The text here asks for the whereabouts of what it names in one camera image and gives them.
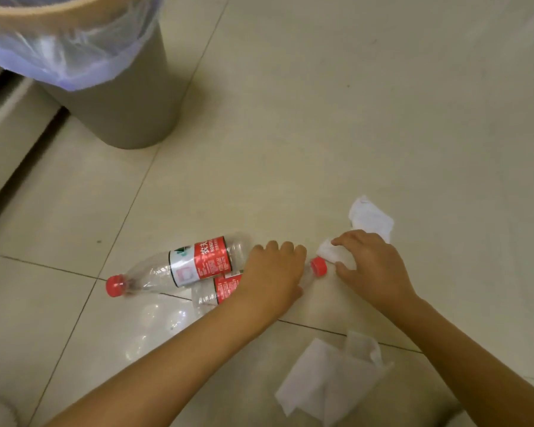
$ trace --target empty plastic bottle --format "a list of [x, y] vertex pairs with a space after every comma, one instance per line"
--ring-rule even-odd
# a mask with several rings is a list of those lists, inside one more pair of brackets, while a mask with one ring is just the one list
[[126, 274], [109, 277], [107, 294], [111, 297], [141, 292], [173, 294], [199, 280], [243, 269], [250, 249], [249, 236], [236, 233], [163, 251], [135, 265]]
[[[299, 286], [305, 289], [317, 277], [328, 271], [326, 261], [321, 257], [311, 259], [305, 264], [305, 271]], [[192, 286], [192, 304], [197, 316], [205, 315], [212, 308], [224, 301], [236, 289], [242, 278], [242, 272], [219, 275], [213, 279], [201, 281]]]

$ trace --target bottle label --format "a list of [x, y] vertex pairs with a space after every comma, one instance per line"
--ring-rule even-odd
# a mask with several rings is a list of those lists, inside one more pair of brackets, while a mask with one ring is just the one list
[[214, 279], [214, 286], [216, 287], [217, 303], [221, 304], [228, 296], [235, 291], [237, 285], [241, 281], [242, 274], [236, 275], [221, 275]]
[[232, 270], [224, 237], [171, 251], [169, 261], [172, 279], [177, 287]]

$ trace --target red bottle cap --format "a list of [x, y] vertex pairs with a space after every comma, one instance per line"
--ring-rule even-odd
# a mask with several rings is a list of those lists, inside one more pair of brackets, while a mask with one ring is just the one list
[[317, 256], [312, 261], [310, 261], [310, 266], [314, 271], [314, 275], [317, 277], [322, 277], [328, 271], [326, 261], [320, 256]]
[[125, 293], [125, 276], [119, 274], [109, 277], [105, 288], [110, 297], [120, 297]]

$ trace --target hand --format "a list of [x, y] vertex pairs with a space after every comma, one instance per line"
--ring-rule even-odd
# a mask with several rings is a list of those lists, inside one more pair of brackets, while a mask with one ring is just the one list
[[338, 277], [386, 316], [419, 298], [400, 254], [378, 234], [351, 230], [333, 239], [332, 244], [344, 246], [356, 261], [356, 270], [337, 262]]
[[253, 311], [258, 325], [267, 328], [281, 317], [302, 295], [299, 281], [305, 269], [306, 249], [276, 241], [265, 249], [256, 245], [249, 253], [245, 272], [233, 294], [226, 300]]

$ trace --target forearm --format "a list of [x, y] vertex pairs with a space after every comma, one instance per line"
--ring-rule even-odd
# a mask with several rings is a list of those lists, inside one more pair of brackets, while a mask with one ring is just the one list
[[117, 373], [48, 427], [168, 427], [207, 379], [261, 331], [245, 319], [249, 312], [228, 304]]
[[534, 387], [417, 298], [387, 316], [439, 372], [478, 427], [534, 426]]

